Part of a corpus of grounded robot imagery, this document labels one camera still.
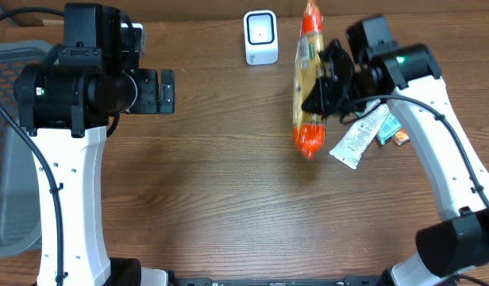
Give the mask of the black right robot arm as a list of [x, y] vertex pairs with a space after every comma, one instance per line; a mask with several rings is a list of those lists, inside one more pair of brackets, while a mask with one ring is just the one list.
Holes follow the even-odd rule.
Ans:
[[349, 49], [318, 52], [319, 77], [305, 111], [346, 115], [373, 99], [406, 128], [437, 200], [440, 222], [416, 234], [416, 254], [386, 270], [381, 285], [441, 285], [489, 262], [489, 173], [450, 105], [441, 69], [423, 44], [400, 47], [384, 17], [348, 28]]

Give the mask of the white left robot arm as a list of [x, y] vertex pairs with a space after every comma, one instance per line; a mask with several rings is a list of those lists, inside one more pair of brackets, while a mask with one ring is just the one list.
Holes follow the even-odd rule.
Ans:
[[172, 114], [174, 73], [139, 67], [144, 30], [120, 10], [68, 3], [64, 39], [14, 84], [18, 132], [35, 156], [39, 285], [159, 285], [169, 273], [111, 258], [102, 231], [101, 168], [121, 114]]

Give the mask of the white tube gold cap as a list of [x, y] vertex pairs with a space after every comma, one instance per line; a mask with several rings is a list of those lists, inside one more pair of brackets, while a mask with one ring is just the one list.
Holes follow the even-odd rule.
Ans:
[[352, 124], [329, 154], [351, 169], [356, 169], [389, 113], [386, 103], [381, 103], [379, 99], [370, 101], [363, 117]]

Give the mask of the orange flame-print box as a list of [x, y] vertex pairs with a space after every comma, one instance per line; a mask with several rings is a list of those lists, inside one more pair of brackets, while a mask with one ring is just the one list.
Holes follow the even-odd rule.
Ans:
[[403, 145], [410, 140], [408, 133], [404, 127], [401, 127], [392, 137], [396, 145]]

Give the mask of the teal snack packet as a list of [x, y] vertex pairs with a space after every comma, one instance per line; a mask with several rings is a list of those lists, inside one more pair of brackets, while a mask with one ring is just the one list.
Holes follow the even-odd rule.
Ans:
[[392, 113], [389, 113], [376, 134], [378, 142], [381, 145], [385, 145], [387, 140], [393, 137], [401, 127], [399, 120]]

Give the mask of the orange spaghetti packet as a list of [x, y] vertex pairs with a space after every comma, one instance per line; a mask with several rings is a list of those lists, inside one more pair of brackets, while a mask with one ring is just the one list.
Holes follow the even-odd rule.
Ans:
[[314, 0], [308, 0], [295, 55], [293, 94], [293, 141], [298, 151], [311, 160], [324, 145], [326, 120], [302, 110], [302, 103], [322, 73], [319, 52], [324, 48], [322, 16]]

